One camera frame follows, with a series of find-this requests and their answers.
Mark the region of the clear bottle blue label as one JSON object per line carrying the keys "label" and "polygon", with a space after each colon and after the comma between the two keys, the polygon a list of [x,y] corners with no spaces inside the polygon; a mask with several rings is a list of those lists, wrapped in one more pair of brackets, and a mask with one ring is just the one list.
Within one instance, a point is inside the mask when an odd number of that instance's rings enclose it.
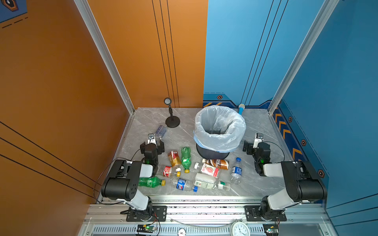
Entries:
{"label": "clear bottle blue label", "polygon": [[164,135],[166,134],[166,132],[167,132],[167,126],[166,125],[160,125],[155,132],[155,137],[162,139],[164,137]]}

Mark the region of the blue cap water bottle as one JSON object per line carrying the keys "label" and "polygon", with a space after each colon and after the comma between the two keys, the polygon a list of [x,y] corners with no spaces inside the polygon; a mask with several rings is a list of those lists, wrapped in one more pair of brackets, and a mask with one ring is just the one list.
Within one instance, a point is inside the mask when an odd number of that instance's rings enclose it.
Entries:
{"label": "blue cap water bottle", "polygon": [[242,160],[240,157],[236,157],[235,161],[231,165],[231,182],[239,184],[242,179]]}

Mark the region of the brown coffee bottle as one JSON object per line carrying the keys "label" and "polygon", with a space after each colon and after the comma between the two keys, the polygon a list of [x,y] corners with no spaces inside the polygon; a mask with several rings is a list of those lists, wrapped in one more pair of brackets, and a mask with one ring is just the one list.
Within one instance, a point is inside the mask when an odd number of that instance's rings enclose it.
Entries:
{"label": "brown coffee bottle", "polygon": [[213,167],[219,168],[221,170],[229,169],[229,162],[224,159],[203,159],[202,163],[211,165]]}

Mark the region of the pepsi bottle blue label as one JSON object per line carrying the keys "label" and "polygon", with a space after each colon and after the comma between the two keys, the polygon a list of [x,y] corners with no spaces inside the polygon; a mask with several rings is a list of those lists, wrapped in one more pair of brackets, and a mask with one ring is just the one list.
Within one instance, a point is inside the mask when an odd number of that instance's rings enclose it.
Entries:
{"label": "pepsi bottle blue label", "polygon": [[197,192],[198,191],[198,187],[194,185],[193,182],[189,181],[189,180],[185,180],[185,179],[182,179],[182,178],[173,178],[171,180],[171,185],[175,188],[175,189],[178,189],[180,191],[192,191],[192,192]]}

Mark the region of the pink label white cap bottle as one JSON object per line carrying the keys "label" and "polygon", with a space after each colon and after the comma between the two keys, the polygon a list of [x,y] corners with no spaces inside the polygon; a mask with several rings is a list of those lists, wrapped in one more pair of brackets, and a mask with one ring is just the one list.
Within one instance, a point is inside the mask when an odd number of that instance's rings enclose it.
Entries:
{"label": "pink label white cap bottle", "polygon": [[211,165],[205,163],[196,162],[194,165],[194,169],[201,174],[209,175],[214,178],[219,177],[220,170],[219,168],[213,167]]}

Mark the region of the white milk bottle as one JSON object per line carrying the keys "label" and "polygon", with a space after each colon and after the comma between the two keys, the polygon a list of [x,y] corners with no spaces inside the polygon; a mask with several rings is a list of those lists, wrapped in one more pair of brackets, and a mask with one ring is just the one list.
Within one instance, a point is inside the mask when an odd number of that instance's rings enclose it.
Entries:
{"label": "white milk bottle", "polygon": [[216,183],[218,181],[217,178],[206,175],[206,174],[202,174],[202,173],[197,173],[195,176],[195,179],[197,181],[206,182],[206,183]]}

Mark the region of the green label white cap bottle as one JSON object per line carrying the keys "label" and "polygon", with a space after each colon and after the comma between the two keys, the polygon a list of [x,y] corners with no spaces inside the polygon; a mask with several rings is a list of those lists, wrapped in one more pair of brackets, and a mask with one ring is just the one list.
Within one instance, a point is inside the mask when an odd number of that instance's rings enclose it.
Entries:
{"label": "green label white cap bottle", "polygon": [[218,181],[216,183],[208,183],[208,182],[202,182],[202,181],[195,181],[195,186],[201,187],[204,189],[220,189],[224,191],[229,191],[231,189],[230,184],[222,181]]}

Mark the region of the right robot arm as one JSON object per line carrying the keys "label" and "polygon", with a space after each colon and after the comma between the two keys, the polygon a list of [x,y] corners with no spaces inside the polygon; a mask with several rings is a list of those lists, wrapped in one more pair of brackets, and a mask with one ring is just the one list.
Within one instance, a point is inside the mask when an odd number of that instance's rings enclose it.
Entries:
{"label": "right robot arm", "polygon": [[243,151],[254,158],[255,170],[262,177],[282,178],[284,188],[265,196],[259,206],[246,206],[248,221],[287,221],[285,210],[304,202],[327,198],[327,189],[309,161],[272,163],[270,145],[266,142],[243,144]]}

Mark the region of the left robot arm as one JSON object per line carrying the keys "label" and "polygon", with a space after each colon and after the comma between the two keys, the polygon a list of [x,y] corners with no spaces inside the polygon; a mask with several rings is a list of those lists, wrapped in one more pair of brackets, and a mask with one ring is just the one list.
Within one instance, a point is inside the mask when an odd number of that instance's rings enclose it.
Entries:
{"label": "left robot arm", "polygon": [[120,212],[127,216],[127,221],[159,220],[158,210],[154,209],[151,198],[144,195],[138,187],[165,185],[165,181],[156,176],[158,156],[165,151],[164,142],[158,140],[142,143],[140,151],[144,155],[142,161],[113,161],[102,184],[101,195],[117,201],[117,204],[128,205],[129,209]]}

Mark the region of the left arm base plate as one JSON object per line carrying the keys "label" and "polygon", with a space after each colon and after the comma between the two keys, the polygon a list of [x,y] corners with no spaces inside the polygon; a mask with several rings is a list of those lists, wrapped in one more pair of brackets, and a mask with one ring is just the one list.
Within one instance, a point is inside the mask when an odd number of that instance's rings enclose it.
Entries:
{"label": "left arm base plate", "polygon": [[154,221],[165,222],[167,217],[167,206],[148,206],[146,210],[135,210],[129,208],[126,221],[141,222]]}

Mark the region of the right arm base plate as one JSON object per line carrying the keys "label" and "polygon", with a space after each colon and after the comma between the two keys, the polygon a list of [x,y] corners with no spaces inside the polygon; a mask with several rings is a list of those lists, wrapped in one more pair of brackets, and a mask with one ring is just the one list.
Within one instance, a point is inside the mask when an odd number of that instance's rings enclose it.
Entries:
{"label": "right arm base plate", "polygon": [[257,205],[244,206],[244,210],[248,222],[287,221],[285,212],[283,210],[271,210],[269,207],[267,209],[262,209],[261,206]]}

